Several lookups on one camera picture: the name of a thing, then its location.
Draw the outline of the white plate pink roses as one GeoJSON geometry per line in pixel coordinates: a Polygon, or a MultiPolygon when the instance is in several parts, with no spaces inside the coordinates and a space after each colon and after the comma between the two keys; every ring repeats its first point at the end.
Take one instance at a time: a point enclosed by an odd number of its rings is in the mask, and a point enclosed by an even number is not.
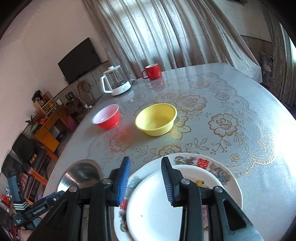
{"type": "MultiPolygon", "coordinates": [[[[212,189],[221,182],[209,171],[191,165],[173,165],[195,184],[212,189]]],[[[182,207],[168,201],[161,170],[150,174],[132,193],[126,211],[129,233],[134,240],[179,240],[182,207]]]]}

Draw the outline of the red plastic bowl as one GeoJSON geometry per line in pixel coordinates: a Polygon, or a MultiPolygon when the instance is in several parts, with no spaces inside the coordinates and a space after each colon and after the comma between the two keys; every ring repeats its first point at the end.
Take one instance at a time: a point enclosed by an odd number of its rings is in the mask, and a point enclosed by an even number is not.
{"type": "Polygon", "coordinates": [[[117,104],[111,104],[100,110],[92,119],[92,123],[104,130],[114,128],[120,121],[120,111],[117,104]]]}

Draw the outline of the yellow plastic bowl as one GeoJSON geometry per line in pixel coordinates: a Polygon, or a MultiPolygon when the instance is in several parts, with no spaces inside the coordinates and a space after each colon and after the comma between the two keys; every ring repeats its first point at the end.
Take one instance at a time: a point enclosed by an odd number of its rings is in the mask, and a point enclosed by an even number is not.
{"type": "Polygon", "coordinates": [[[152,137],[168,133],[177,117],[176,108],[168,103],[157,103],[143,109],[135,118],[135,126],[152,137]]]}

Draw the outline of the orange wooden desk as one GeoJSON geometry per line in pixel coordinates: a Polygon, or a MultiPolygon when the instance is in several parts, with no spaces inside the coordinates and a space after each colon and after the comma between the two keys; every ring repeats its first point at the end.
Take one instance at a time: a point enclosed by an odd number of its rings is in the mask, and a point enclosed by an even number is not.
{"type": "Polygon", "coordinates": [[[32,136],[32,139],[35,142],[38,142],[41,147],[48,152],[49,156],[55,160],[57,160],[58,157],[54,154],[54,152],[60,142],[52,135],[51,129],[53,127],[57,128],[59,131],[69,129],[68,118],[68,111],[62,104],[32,136]]]}

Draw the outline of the grey side window curtain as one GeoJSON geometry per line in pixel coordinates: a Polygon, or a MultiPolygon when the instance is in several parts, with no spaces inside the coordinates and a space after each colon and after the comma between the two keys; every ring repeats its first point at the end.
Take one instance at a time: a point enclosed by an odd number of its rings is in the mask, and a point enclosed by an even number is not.
{"type": "Polygon", "coordinates": [[[273,44],[269,90],[282,103],[292,106],[295,104],[295,45],[270,10],[263,10],[263,14],[273,44]]]}

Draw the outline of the white plate red characters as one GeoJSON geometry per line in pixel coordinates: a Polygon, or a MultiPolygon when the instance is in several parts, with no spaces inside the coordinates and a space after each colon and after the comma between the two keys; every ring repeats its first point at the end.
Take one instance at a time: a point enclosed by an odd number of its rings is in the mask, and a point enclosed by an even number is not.
{"type": "MultiPolygon", "coordinates": [[[[219,162],[207,156],[190,153],[169,154],[168,158],[170,159],[172,166],[191,165],[209,171],[221,182],[222,187],[234,199],[237,205],[239,207],[242,206],[243,199],[240,186],[238,185],[232,173],[219,162]]],[[[128,201],[140,182],[158,170],[161,170],[160,158],[145,164],[142,168],[130,176],[125,199],[121,203],[120,207],[114,208],[114,229],[118,240],[134,240],[128,230],[126,222],[128,201]]]]}

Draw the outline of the red enamel mug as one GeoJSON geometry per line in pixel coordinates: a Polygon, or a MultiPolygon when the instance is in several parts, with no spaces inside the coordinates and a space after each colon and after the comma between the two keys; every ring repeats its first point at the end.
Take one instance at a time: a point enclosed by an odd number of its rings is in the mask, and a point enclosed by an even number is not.
{"type": "Polygon", "coordinates": [[[162,77],[162,72],[157,63],[146,66],[142,71],[143,79],[156,80],[160,77],[162,77]]]}

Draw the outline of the small wooden shelf with items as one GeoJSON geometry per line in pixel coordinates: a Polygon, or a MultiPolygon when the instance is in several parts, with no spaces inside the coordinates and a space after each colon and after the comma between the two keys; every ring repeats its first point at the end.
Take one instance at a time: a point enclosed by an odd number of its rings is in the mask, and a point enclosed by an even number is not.
{"type": "Polygon", "coordinates": [[[40,116],[51,116],[57,110],[57,104],[50,92],[37,90],[33,97],[33,106],[40,116]]]}

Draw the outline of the stainless steel bowl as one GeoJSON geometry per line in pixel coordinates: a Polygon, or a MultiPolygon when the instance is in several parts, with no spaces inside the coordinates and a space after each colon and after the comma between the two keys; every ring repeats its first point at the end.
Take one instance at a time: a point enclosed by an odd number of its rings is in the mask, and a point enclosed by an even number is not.
{"type": "Polygon", "coordinates": [[[66,191],[71,186],[77,186],[80,189],[95,185],[103,178],[102,169],[91,159],[82,159],[63,173],[58,184],[57,192],[66,191]]]}

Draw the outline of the pink bag on floor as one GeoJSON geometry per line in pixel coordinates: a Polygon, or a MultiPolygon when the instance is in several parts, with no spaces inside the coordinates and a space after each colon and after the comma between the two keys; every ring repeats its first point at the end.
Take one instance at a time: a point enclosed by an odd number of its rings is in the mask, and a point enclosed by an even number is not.
{"type": "Polygon", "coordinates": [[[67,125],[69,130],[74,131],[77,128],[77,123],[74,121],[74,119],[69,115],[67,118],[67,125]]]}

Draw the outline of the wooden chair by wall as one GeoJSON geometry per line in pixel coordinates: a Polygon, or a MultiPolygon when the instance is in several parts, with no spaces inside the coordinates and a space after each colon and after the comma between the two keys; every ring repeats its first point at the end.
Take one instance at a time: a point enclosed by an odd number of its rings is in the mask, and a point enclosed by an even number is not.
{"type": "Polygon", "coordinates": [[[85,80],[82,80],[77,84],[77,90],[81,100],[88,104],[88,106],[95,104],[96,101],[91,91],[90,85],[85,80]]]}

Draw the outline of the white glass electric kettle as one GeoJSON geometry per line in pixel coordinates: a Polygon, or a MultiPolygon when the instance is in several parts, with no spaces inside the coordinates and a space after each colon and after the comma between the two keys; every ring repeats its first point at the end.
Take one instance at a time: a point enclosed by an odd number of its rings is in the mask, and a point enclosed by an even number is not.
{"type": "Polygon", "coordinates": [[[103,93],[110,93],[112,96],[121,95],[132,87],[120,65],[110,66],[100,77],[100,84],[103,93]]]}

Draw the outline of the black wall television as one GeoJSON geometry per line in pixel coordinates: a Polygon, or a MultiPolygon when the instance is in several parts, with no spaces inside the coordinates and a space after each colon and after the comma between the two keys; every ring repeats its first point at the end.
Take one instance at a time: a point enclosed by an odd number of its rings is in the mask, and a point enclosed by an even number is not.
{"type": "Polygon", "coordinates": [[[71,84],[101,64],[102,61],[88,37],[72,49],[58,66],[66,82],[71,84]]]}

